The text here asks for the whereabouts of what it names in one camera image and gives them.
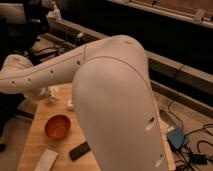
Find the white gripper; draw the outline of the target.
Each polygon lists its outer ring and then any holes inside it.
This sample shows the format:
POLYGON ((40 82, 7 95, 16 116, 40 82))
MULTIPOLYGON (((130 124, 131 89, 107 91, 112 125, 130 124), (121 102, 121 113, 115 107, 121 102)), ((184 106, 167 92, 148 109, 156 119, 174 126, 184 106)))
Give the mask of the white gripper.
MULTIPOLYGON (((58 87, 50 87, 49 89, 45 87, 45 88, 39 88, 39 89, 27 91, 24 93, 24 96, 27 99, 39 101, 39 100, 47 98, 49 96, 49 93, 51 98, 57 98, 58 92, 59 92, 58 87)), ((67 110, 70 110, 70 111, 74 110, 74 105, 70 99, 67 100, 66 107, 67 107, 67 110)))

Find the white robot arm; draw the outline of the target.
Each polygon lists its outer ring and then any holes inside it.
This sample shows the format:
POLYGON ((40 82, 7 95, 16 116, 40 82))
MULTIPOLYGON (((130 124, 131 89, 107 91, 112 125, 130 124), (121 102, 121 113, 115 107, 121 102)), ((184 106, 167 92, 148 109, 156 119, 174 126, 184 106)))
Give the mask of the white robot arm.
POLYGON ((116 35, 30 66, 6 58, 0 92, 71 83, 80 127, 102 171, 169 171, 143 46, 116 35))

